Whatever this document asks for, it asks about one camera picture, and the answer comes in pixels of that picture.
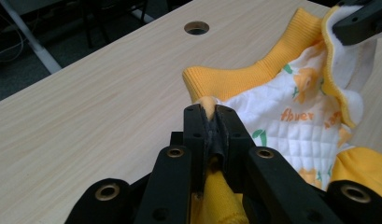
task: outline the yellow cloth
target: yellow cloth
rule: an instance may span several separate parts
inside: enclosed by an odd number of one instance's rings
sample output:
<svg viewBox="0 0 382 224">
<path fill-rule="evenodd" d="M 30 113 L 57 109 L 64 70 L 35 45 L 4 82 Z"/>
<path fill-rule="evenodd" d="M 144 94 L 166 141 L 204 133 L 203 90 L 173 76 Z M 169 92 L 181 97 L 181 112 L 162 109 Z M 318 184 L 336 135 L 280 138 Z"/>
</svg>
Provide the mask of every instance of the yellow cloth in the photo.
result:
<svg viewBox="0 0 382 224">
<path fill-rule="evenodd" d="M 208 96 L 226 101 L 240 92 L 270 81 L 286 63 L 321 40 L 321 23 L 321 19 L 300 8 L 266 57 L 250 67 L 235 70 L 202 66 L 187 68 L 183 77 L 192 101 L 205 97 L 203 105 L 210 108 L 214 101 L 209 100 Z M 330 85 L 328 80 L 328 92 L 341 100 L 340 93 Z M 368 148 L 350 149 L 338 154 L 332 171 L 332 180 L 350 179 L 382 196 L 382 155 Z M 192 197 L 191 223 L 248 223 L 241 202 L 228 187 L 221 171 L 207 170 L 204 197 Z"/>
</svg>

